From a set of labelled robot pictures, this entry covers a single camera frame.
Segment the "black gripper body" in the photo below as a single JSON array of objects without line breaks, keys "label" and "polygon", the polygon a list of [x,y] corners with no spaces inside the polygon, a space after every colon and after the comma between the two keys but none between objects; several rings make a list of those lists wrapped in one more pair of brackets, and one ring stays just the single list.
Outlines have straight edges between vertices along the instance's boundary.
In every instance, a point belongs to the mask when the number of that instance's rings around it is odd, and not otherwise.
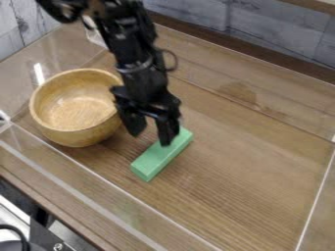
[{"label": "black gripper body", "polygon": [[117,64],[123,85],[111,88],[118,113],[125,122],[139,122],[146,117],[178,121],[181,100],[169,91],[170,69],[165,62]]}]

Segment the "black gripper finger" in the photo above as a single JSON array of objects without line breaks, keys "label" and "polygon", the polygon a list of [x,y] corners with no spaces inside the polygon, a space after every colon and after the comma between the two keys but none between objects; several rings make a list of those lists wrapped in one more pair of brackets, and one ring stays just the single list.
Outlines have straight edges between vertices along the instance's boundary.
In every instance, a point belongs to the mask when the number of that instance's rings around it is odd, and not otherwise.
[{"label": "black gripper finger", "polygon": [[163,146],[170,146],[179,135],[179,114],[158,112],[155,121],[161,143]]},{"label": "black gripper finger", "polygon": [[139,136],[147,127],[146,117],[133,108],[118,107],[119,117],[133,136]]}]

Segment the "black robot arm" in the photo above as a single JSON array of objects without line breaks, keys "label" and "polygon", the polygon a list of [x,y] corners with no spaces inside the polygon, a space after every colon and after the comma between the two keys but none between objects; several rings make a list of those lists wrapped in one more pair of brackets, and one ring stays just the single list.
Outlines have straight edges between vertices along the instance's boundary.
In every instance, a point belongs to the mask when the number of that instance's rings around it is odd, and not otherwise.
[{"label": "black robot arm", "polygon": [[110,89],[122,122],[139,135],[154,119],[159,141],[171,145],[179,135],[181,100],[169,91],[167,49],[157,46],[158,32],[142,0],[35,0],[63,24],[81,22],[99,32],[115,57],[123,84]]}]

